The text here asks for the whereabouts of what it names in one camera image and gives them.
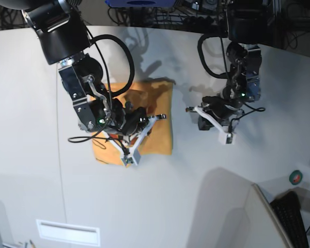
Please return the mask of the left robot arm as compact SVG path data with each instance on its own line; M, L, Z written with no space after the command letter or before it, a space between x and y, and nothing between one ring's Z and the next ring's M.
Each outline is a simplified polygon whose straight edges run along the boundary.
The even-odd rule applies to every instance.
M264 107L250 104L260 99L260 67L262 64L259 44L266 40L267 7L263 1L218 1L216 26L203 34L197 43L201 65L216 79L226 80L223 90L215 96L205 96L200 104L198 128L208 131L216 124L227 127L229 132L250 113L264 112ZM222 46L225 71L213 72L206 63L203 44L210 38L228 38L228 46Z

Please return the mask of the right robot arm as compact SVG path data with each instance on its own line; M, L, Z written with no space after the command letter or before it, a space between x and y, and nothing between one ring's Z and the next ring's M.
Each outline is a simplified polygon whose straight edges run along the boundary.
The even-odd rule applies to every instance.
M60 64L59 75L69 94L80 126L89 138L106 132L109 139L127 141L146 135L166 115L148 116L144 107L122 104L119 96L132 86L135 65L130 50L118 37L104 34L93 37L73 1L0 1L0 6L20 11L25 23L36 33L48 64ZM109 71L106 62L98 62L85 50L98 41L110 40L124 51L129 68L125 86L113 91L103 83Z

